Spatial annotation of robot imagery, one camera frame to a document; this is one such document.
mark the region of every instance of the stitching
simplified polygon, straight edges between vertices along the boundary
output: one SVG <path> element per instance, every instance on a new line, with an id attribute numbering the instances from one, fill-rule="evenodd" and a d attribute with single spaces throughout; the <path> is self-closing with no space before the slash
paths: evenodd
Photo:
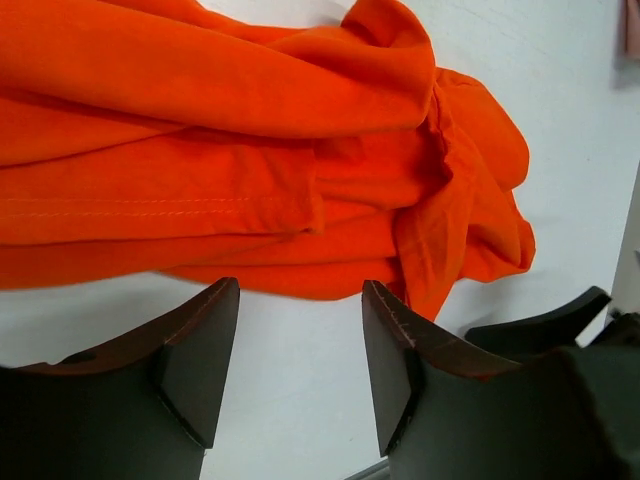
<path id="1" fill-rule="evenodd" d="M 240 213 L 239 210 L 193 210 L 182 212 L 59 212 L 59 213 L 15 213 L 11 215 L 0 215 L 0 219 L 13 217 L 69 217 L 69 216 L 104 216 L 104 217 L 157 217 L 164 215 L 203 215 L 207 213 Z"/>
<path id="2" fill-rule="evenodd" d="M 191 203 L 191 202 L 248 202 L 251 200 L 276 200 L 281 197 L 244 197 L 244 198 L 194 198 L 162 200 L 109 200 L 99 198 L 0 198 L 2 202 L 101 202 L 101 203 Z"/>

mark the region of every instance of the pink object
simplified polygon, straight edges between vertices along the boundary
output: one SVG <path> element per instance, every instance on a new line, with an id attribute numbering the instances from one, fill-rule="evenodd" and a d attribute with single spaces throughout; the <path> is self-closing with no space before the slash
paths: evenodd
<path id="1" fill-rule="evenodd" d="M 627 54 L 640 59 L 640 0 L 627 0 Z"/>

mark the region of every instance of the white table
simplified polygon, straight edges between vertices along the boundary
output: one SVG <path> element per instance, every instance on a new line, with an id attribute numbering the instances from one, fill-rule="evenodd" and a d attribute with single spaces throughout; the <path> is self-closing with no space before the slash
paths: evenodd
<path id="1" fill-rule="evenodd" d="M 340 17 L 350 3 L 341 1 L 206 4 L 249 22 L 305 26 Z M 452 331 L 555 308 L 592 284 L 611 287 L 640 160 L 640 69 L 617 58 L 614 3 L 408 1 L 439 64 L 485 82 L 531 149 L 517 198 L 537 236 L 534 267 L 492 285 L 457 285 L 439 318 Z M 60 360 L 201 288 L 141 274 L 2 293 L 0 363 Z M 340 480 L 377 460 L 359 299 L 313 303 L 243 292 L 202 478 Z"/>

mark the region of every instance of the white surface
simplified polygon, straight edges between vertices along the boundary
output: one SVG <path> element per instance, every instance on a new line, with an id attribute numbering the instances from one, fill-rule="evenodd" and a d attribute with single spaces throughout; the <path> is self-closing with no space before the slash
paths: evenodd
<path id="1" fill-rule="evenodd" d="M 326 0 L 218 0 L 245 21 L 326 22 Z M 552 309 L 610 288 L 640 160 L 640 74 L 617 59 L 611 1 L 411 0 L 439 64 L 486 83 L 524 132 L 517 192 L 538 256 L 531 273 L 459 284 L 439 321 L 453 331 Z M 56 361 L 123 333 L 200 286 L 146 274 L 0 294 L 0 363 Z M 359 299 L 311 303 L 243 293 L 214 449 L 202 478 L 340 480 L 377 460 Z"/>

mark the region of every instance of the orange shirt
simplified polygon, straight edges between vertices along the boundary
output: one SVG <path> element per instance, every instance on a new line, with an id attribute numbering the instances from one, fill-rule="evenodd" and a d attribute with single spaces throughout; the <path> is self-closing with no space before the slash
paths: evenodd
<path id="1" fill-rule="evenodd" d="M 0 1 L 0 288 L 159 270 L 434 318 L 526 271 L 526 143 L 395 0 L 340 26 L 195 0 Z"/>

